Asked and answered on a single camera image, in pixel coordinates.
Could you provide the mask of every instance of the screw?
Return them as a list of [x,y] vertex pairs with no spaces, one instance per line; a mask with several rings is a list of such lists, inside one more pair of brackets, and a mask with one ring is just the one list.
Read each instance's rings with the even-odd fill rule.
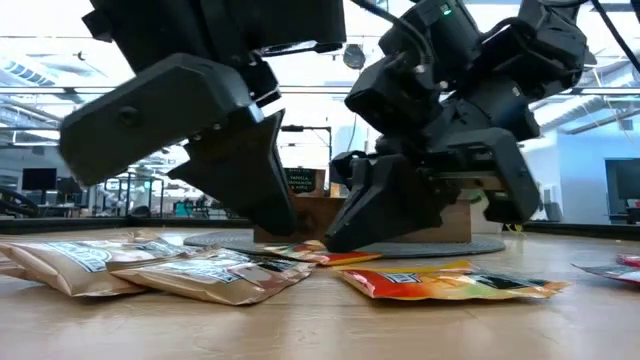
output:
[[139,116],[138,110],[131,106],[122,107],[120,111],[118,111],[118,120],[127,127],[134,127],[142,124],[142,119]]

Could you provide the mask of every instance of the tan snack bag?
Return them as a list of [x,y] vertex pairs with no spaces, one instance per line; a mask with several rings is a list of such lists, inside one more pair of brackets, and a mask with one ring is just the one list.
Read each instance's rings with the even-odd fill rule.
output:
[[157,239],[141,242],[100,240],[74,242],[0,243],[0,252],[18,266],[0,268],[0,274],[37,280],[69,296],[113,296],[145,291],[110,275],[107,261],[138,261],[203,251]]
[[227,305],[254,304],[306,278],[315,264],[226,249],[130,263],[109,262],[114,276],[141,286]]

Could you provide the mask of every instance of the red object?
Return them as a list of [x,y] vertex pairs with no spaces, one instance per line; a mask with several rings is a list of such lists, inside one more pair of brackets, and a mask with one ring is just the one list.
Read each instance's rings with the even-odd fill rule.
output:
[[620,280],[632,284],[640,284],[640,268],[624,265],[613,264],[606,266],[582,267],[573,264],[578,269],[582,269],[588,273],[606,277],[609,279]]
[[619,254],[616,262],[618,264],[640,267],[640,255],[632,255],[632,254]]

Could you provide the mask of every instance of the cardboard box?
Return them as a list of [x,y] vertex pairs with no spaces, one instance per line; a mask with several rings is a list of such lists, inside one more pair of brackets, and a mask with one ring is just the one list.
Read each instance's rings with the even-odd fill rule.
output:
[[[254,228],[256,243],[299,243],[306,240],[322,240],[329,225],[344,203],[343,198],[294,197],[300,229],[293,236],[273,236],[259,227]],[[467,201],[447,207],[442,212],[444,224],[439,228],[424,229],[395,239],[405,243],[468,243],[471,242],[470,204]]]

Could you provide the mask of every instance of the computer monitor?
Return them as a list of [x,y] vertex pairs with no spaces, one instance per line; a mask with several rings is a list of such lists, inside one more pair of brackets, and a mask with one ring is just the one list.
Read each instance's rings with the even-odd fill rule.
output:
[[619,198],[640,199],[640,160],[620,161],[616,168]]
[[82,194],[80,184],[72,177],[59,178],[57,188],[64,195]]
[[22,170],[22,190],[46,191],[57,190],[58,170],[50,169],[23,169]]

